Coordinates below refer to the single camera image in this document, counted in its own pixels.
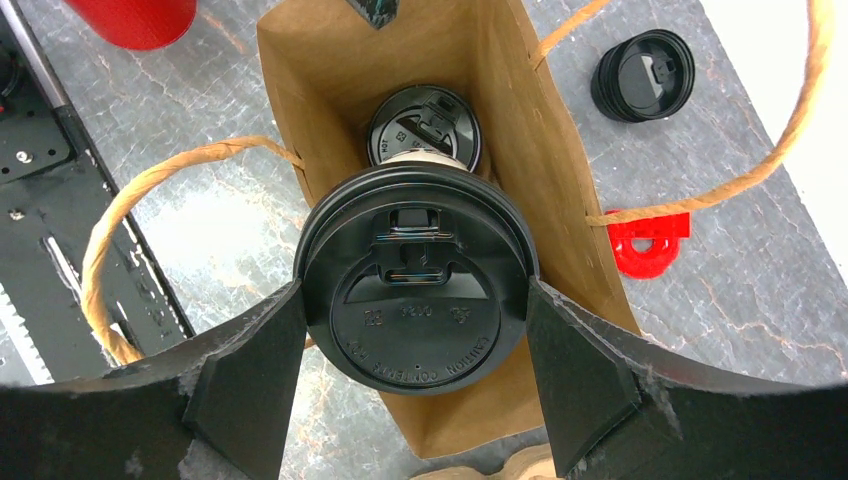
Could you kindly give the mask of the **white paper coffee cup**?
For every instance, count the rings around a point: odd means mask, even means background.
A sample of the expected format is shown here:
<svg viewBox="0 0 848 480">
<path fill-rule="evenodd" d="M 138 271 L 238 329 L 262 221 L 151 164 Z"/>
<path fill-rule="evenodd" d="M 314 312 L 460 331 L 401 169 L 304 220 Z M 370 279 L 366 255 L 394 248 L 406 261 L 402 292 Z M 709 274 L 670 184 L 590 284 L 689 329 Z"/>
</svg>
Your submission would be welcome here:
<svg viewBox="0 0 848 480">
<path fill-rule="evenodd" d="M 445 167 L 455 168 L 461 171 L 468 171 L 466 165 L 455 158 L 445 155 L 442 152 L 428 149 L 411 149 L 397 153 L 380 163 L 380 166 L 387 165 L 407 165 L 414 162 L 425 163 L 429 165 L 440 165 Z"/>
</svg>

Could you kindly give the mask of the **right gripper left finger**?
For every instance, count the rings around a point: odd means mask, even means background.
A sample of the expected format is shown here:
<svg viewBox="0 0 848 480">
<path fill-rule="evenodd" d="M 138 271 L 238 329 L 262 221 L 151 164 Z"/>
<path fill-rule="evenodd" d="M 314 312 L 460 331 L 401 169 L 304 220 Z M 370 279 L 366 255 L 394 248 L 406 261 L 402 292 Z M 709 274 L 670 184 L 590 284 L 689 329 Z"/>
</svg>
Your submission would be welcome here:
<svg viewBox="0 0 848 480">
<path fill-rule="evenodd" d="M 5 479 L 275 479 L 306 320 L 299 282 L 99 378 L 1 390 Z"/>
</svg>

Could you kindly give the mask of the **black coffee cup lid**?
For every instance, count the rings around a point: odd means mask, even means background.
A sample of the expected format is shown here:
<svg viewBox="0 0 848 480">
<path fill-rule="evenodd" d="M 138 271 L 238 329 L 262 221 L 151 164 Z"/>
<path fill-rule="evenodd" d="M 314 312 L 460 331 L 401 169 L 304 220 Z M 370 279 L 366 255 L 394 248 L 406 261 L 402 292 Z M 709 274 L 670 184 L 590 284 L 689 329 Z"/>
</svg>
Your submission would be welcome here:
<svg viewBox="0 0 848 480">
<path fill-rule="evenodd" d="M 330 190 L 295 255 L 307 330 L 351 379 L 439 395 L 493 372 L 526 332 L 539 260 L 509 197 L 454 167 L 373 167 Z"/>
</svg>

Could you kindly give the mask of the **green paper bag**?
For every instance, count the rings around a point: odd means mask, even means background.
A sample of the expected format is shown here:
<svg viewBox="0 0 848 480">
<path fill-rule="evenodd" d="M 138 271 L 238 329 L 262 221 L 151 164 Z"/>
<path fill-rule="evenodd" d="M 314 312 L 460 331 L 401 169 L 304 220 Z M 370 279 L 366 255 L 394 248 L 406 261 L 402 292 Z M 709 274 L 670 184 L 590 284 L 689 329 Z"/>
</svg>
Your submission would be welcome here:
<svg viewBox="0 0 848 480">
<path fill-rule="evenodd" d="M 187 167 L 263 146 L 288 161 L 315 204 L 364 169 L 366 118 L 396 87 L 441 80 L 471 97 L 485 137 L 484 178 L 495 178 L 528 220 L 544 280 L 613 324 L 635 330 L 610 226 L 687 215 L 731 199 L 774 173 L 807 129 L 830 66 L 834 5 L 811 1 L 805 79 L 773 150 L 748 172 L 698 196 L 602 212 L 580 135 L 548 65 L 549 53 L 604 8 L 590 1 L 539 38 L 519 1 L 413 1 L 374 29 L 343 1 L 285 1 L 257 25 L 265 85 L 282 142 L 222 140 L 177 154 L 131 180 L 94 225 L 82 266 L 81 308 L 122 365 L 138 348 L 111 328 L 101 273 L 109 242 L 132 208 Z"/>
</svg>

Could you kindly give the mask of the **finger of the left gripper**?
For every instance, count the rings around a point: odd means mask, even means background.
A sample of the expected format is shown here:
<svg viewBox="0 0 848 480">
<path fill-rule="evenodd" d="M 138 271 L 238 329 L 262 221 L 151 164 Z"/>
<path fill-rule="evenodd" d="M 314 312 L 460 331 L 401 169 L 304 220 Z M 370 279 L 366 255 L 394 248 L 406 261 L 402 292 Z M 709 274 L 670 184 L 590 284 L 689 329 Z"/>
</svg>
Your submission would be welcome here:
<svg viewBox="0 0 848 480">
<path fill-rule="evenodd" d="M 375 30 L 380 30 L 396 18 L 400 1 L 347 0 L 347 3 L 369 26 Z"/>
</svg>

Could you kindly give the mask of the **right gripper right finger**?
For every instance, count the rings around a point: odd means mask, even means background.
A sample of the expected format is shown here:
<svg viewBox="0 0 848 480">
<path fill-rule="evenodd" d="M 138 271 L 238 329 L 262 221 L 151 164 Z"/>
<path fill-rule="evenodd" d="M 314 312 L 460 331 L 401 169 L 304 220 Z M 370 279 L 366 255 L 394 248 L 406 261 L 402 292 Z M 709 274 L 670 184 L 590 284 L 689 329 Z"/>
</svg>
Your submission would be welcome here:
<svg viewBox="0 0 848 480">
<path fill-rule="evenodd" d="M 665 350 L 539 280 L 527 336 L 559 477 L 843 479 L 847 387 L 745 376 Z"/>
</svg>

